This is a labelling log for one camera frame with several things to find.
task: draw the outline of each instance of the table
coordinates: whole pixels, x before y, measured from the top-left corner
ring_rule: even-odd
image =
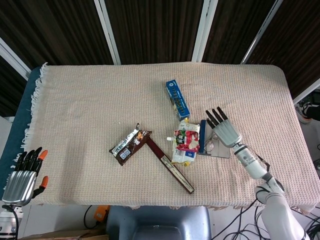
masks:
[[[165,90],[172,79],[184,95],[191,122],[206,118],[205,110],[212,107],[225,111],[243,142],[271,164],[290,206],[309,211],[320,200],[319,179],[278,67],[185,62],[43,70],[44,117],[32,119],[36,137],[25,147],[49,151],[39,175],[48,175],[49,184],[37,203],[249,205],[262,181],[250,179],[233,154],[230,159],[197,156],[193,165],[179,166],[195,188],[190,195],[146,145],[124,166],[108,153],[139,122],[171,155],[166,138],[179,125]]]

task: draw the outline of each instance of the beige tablecloth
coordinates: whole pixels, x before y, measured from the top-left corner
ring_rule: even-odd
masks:
[[[166,140],[179,125],[165,82],[176,79],[190,122],[220,106],[243,142],[271,164],[290,206],[320,201],[314,170],[284,73],[272,65],[166,63],[45,66],[32,100],[25,149],[48,149],[39,178],[49,176],[37,203],[166,206],[245,206],[253,180],[230,159],[198,155],[179,169],[195,188],[188,194],[147,145],[120,166],[108,152],[136,123],[170,156]]]

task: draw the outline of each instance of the chocolate bar wrapper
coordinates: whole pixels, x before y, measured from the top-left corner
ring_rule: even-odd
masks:
[[[134,129],[125,139],[109,150],[119,164],[123,166],[150,138],[152,131]]]

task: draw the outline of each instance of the orange object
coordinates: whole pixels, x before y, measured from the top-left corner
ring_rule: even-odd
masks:
[[[49,181],[49,177],[48,176],[44,176],[42,179],[42,183],[40,185],[40,187],[46,188],[48,185],[48,181]]]
[[[103,222],[109,213],[110,206],[109,205],[99,205],[94,213],[94,218],[98,222]]]
[[[38,156],[38,159],[41,159],[42,161],[45,160],[46,156],[48,154],[48,150],[44,150],[40,156]]]

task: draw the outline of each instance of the floor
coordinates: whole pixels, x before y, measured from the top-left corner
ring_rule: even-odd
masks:
[[[308,145],[311,158],[313,160],[320,158],[320,150],[317,149],[320,144],[320,122],[314,121],[308,125],[301,125],[302,132],[304,133],[306,143]],[[23,208],[24,217],[19,229],[19,238],[26,237],[33,234],[53,232],[57,230],[77,230],[84,229],[83,217],[88,206],[86,205],[48,205],[48,204],[32,204],[27,205]],[[95,208],[92,207],[87,214],[88,225],[94,225],[93,219]],[[247,224],[254,222],[255,209],[249,209],[243,214],[241,228],[243,229]],[[226,227],[236,215],[240,213],[239,209],[233,209],[228,207],[223,210],[214,211],[209,210],[210,222],[211,222],[211,234],[215,236],[224,227]],[[312,212],[316,216],[320,216],[320,209],[315,208]],[[299,223],[306,228],[311,222],[310,219],[302,216],[298,213],[293,213]],[[238,220],[231,225],[223,234],[216,239],[223,239],[228,233],[237,231]],[[261,218],[259,219],[258,225],[265,228]],[[246,228],[256,232],[253,226]],[[259,239],[252,233],[248,233],[247,236],[251,240]]]

